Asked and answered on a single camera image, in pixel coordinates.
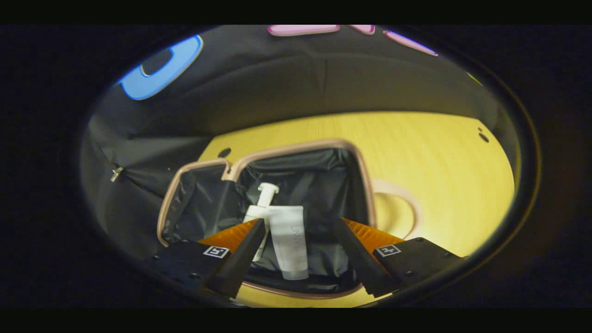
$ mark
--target open suitcase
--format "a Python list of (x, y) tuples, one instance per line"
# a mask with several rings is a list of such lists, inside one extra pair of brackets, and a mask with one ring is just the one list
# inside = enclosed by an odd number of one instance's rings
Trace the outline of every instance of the open suitcase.
[(407, 200), (415, 223), (404, 237), (415, 237), (421, 221), (417, 200), (405, 189), (370, 180), (360, 151), (348, 141), (327, 139), (284, 146), (244, 156), (235, 164), (224, 158), (194, 162), (180, 168), (165, 195), (157, 223), (164, 246), (199, 241), (243, 222), (257, 203), (262, 182), (277, 185), (273, 205), (303, 206), (308, 278), (285, 280), (273, 242), (253, 262), (244, 285), (300, 298), (334, 298), (362, 287), (344, 249), (330, 227), (345, 217), (376, 227), (373, 193)]

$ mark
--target black metal bracket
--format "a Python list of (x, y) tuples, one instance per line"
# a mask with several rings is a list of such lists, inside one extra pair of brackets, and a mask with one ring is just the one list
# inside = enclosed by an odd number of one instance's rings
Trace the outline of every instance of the black metal bracket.
[(382, 246), (373, 255), (399, 282), (399, 289), (417, 284), (461, 259), (425, 238)]
[(259, 219), (235, 253), (223, 247), (181, 240), (145, 263), (187, 288), (234, 298), (264, 236), (265, 225)]
[(335, 220), (333, 230), (366, 292), (375, 297), (417, 284), (460, 260), (424, 238), (382, 246), (371, 255), (343, 221)]

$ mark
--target zipper pull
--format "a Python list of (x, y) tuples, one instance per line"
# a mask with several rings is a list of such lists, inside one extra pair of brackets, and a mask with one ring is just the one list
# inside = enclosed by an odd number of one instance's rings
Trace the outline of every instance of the zipper pull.
[(119, 168), (112, 170), (112, 171), (113, 171), (113, 176), (111, 176), (111, 182), (115, 182), (117, 177), (119, 177), (119, 174), (123, 171), (123, 167), (120, 166)]

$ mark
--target lotion bottle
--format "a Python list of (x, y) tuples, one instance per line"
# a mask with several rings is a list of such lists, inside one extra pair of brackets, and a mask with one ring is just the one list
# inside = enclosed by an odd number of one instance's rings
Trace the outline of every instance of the lotion bottle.
[(308, 278), (303, 215), (303, 206), (270, 206), (268, 208), (271, 239), (274, 242), (279, 269), (286, 280)]
[(271, 200), (274, 198), (274, 194), (279, 193), (279, 187), (268, 182), (262, 182), (257, 188), (261, 191), (259, 201), (257, 205), (250, 205), (247, 209), (247, 213), (244, 216), (243, 223), (252, 221), (255, 219), (263, 219), (265, 223), (265, 237), (257, 250), (257, 253), (253, 257), (253, 261), (259, 261), (263, 255), (263, 249), (265, 249), (265, 242), (269, 235), (269, 220), (268, 220), (268, 207), (271, 204)]

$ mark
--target wooden floor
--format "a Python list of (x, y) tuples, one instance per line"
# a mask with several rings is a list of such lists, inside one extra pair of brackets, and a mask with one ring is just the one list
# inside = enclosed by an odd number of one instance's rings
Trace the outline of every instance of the wooden floor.
[[(380, 111), (267, 124), (215, 137), (200, 161), (226, 148), (234, 162), (262, 149), (327, 138), (355, 144), (371, 178), (410, 190), (424, 211), (421, 236), (461, 257), (494, 232), (514, 196), (511, 167), (495, 137), (479, 120), (446, 114)], [(413, 221), (411, 208), (383, 194), (375, 201), (378, 229), (403, 236)], [(248, 306), (350, 307), (374, 300), (363, 289), (339, 299), (301, 300), (243, 286), (237, 296)]]

